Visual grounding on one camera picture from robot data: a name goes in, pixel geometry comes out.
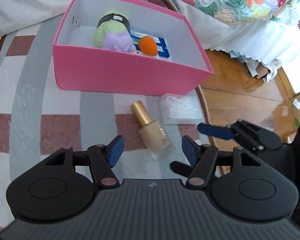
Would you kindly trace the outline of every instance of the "checkered cloth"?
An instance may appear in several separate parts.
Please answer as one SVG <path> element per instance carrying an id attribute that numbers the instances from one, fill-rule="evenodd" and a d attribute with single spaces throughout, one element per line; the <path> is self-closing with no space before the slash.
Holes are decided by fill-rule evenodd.
<path id="1" fill-rule="evenodd" d="M 163 125 L 176 150 L 155 161 L 137 134 L 140 126 L 129 106 L 141 100 L 153 120 L 159 119 L 159 97 L 59 89 L 52 42 L 61 18 L 8 34 L 0 52 L 0 230 L 13 221 L 5 198 L 10 182 L 61 147 L 86 150 L 123 135 L 125 151 L 113 168 L 122 181 L 180 178 L 169 164 L 188 163 L 182 136 L 209 143 L 194 125 Z M 190 94 L 197 96 L 194 90 Z M 77 172 L 91 179 L 88 167 Z"/>

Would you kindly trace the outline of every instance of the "beige liquid foundation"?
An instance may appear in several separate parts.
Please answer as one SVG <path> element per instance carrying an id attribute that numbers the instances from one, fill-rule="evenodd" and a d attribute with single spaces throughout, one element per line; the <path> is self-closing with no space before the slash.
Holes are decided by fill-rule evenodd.
<path id="1" fill-rule="evenodd" d="M 142 125 L 138 133 L 152 153 L 153 158 L 158 160 L 170 154 L 174 150 L 174 147 L 169 136 L 163 130 L 160 121 L 151 120 L 148 111 L 141 101 L 134 102 L 130 108 Z"/>

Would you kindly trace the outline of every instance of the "orange makeup sponge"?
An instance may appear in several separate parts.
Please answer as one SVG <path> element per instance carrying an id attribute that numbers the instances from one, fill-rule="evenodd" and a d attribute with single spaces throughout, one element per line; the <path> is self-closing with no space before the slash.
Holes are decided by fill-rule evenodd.
<path id="1" fill-rule="evenodd" d="M 154 39 L 149 36 L 144 36 L 138 41 L 139 49 L 143 54 L 148 56 L 157 56 L 158 49 Z"/>

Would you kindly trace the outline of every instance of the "purple plush toy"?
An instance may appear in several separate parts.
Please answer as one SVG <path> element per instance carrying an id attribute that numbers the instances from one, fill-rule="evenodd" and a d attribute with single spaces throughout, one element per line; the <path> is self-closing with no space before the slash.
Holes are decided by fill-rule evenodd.
<path id="1" fill-rule="evenodd" d="M 134 53 L 136 47 L 132 44 L 131 36 L 128 32 L 107 32 L 103 40 L 103 49 L 116 50 L 121 52 Z"/>

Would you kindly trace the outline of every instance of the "blue package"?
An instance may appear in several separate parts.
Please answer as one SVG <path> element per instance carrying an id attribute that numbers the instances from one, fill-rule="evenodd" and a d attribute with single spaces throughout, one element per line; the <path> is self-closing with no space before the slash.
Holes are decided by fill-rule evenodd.
<path id="1" fill-rule="evenodd" d="M 165 57 L 165 58 L 170 57 L 166 42 L 164 41 L 163 38 L 148 35 L 146 33 L 136 32 L 136 31 L 133 31 L 133 30 L 130 30 L 130 35 L 131 35 L 133 44 L 136 46 L 137 50 L 140 51 L 139 46 L 138 46 L 138 41 L 144 36 L 150 36 L 151 38 L 154 39 L 155 43 L 157 44 L 158 55 L 160 57 Z"/>

